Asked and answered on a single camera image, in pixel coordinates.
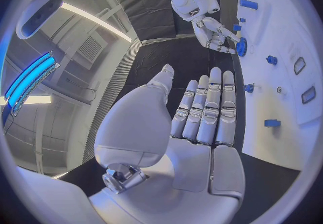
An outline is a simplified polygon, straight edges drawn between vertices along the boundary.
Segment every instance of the blue knob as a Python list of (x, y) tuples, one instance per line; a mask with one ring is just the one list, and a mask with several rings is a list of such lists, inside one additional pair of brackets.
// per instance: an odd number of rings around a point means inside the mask
[(253, 84), (244, 85), (243, 90), (247, 91), (248, 93), (252, 93), (254, 92), (254, 85)]
[(265, 127), (278, 127), (280, 126), (280, 121), (277, 119), (265, 120)]
[(251, 8), (251, 9), (258, 9), (258, 3), (256, 2), (251, 2), (248, 0), (240, 0), (240, 6)]
[(241, 30), (241, 26), (239, 26), (238, 24), (233, 24), (233, 31), (240, 31)]
[(278, 62), (278, 59), (277, 59), (277, 57), (274, 57), (274, 56), (268, 56), (267, 58), (266, 58), (266, 60), (267, 60), (267, 62), (269, 63), (269, 64), (273, 64), (273, 65), (276, 65), (277, 64), (277, 62)]

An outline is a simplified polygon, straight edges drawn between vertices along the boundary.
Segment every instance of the white robotic arm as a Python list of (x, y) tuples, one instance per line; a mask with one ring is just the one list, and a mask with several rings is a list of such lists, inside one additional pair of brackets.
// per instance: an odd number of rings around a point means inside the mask
[(184, 20), (192, 22), (194, 33), (203, 47), (220, 52), (235, 53), (234, 49), (222, 47), (225, 38), (234, 42), (240, 39), (217, 20), (205, 13), (220, 10), (217, 0), (171, 0), (174, 11)]

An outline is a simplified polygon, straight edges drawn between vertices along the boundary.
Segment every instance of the white robotic hand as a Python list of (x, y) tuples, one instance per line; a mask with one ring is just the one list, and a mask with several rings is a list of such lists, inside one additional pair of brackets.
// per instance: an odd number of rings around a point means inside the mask
[(184, 20), (192, 22), (194, 33), (203, 47), (219, 52), (235, 53), (234, 49), (223, 47), (225, 38), (239, 42), (240, 38), (226, 29), (205, 13), (215, 13), (220, 10), (217, 0), (171, 0), (174, 11)]
[(236, 120), (234, 76), (230, 71), (224, 72), (221, 85), (221, 75), (221, 70), (215, 67), (210, 78), (203, 75), (198, 85), (195, 80), (189, 82), (172, 121), (173, 138), (212, 145), (220, 118), (215, 143), (233, 145)]
[(115, 193), (145, 180), (140, 167), (155, 165), (165, 154), (171, 132), (167, 96), (174, 70), (165, 65), (147, 85), (121, 98), (108, 112), (95, 139), (103, 180)]

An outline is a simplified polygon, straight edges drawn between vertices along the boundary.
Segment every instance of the ceiling light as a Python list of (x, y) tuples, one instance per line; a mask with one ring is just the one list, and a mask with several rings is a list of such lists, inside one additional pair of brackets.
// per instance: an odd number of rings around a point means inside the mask
[(116, 29), (115, 27), (109, 25), (107, 22), (104, 22), (103, 20), (91, 15), (90, 13), (87, 13), (86, 11), (84, 10), (81, 10), (77, 7), (74, 7), (70, 4), (67, 4), (65, 2), (63, 2), (62, 6), (61, 6), (63, 9), (66, 9), (66, 10), (69, 10), (73, 13), (76, 13), (82, 17), (85, 17), (89, 20), (92, 20), (93, 22), (105, 27), (106, 29), (110, 30), (111, 32), (113, 32), (114, 34), (120, 36), (121, 38), (127, 40), (128, 42), (131, 43), (131, 38), (128, 37), (126, 34), (122, 33), (121, 31), (119, 31), (118, 29)]
[[(48, 104), (52, 103), (51, 96), (29, 96), (24, 104)], [(4, 106), (6, 100), (4, 96), (0, 96), (0, 106)]]

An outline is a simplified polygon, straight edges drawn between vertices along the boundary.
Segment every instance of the cable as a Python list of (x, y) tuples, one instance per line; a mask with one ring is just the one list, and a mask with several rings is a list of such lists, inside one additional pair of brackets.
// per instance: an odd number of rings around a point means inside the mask
[(70, 82), (70, 83), (72, 83), (72, 84), (74, 84), (74, 85), (76, 85), (76, 86), (80, 87), (80, 88), (91, 90), (91, 91), (93, 92), (93, 94), (94, 94), (94, 98), (93, 98), (92, 100), (90, 100), (90, 101), (93, 101), (93, 100), (95, 100), (95, 99), (96, 99), (96, 90), (95, 90), (95, 89), (83, 87), (83, 86), (81, 86), (81, 85), (79, 85), (79, 84), (75, 83), (73, 80), (70, 80), (69, 78), (66, 78), (66, 80), (67, 80), (68, 82)]
[(12, 113), (10, 112), (10, 115), (11, 115), (11, 117), (12, 117), (12, 122), (11, 122), (11, 124), (9, 125), (9, 127), (7, 128), (7, 130), (5, 131), (5, 135), (7, 134), (7, 132), (9, 131), (9, 129), (10, 129), (10, 127), (12, 126), (12, 124), (13, 124), (13, 115), (12, 115)]

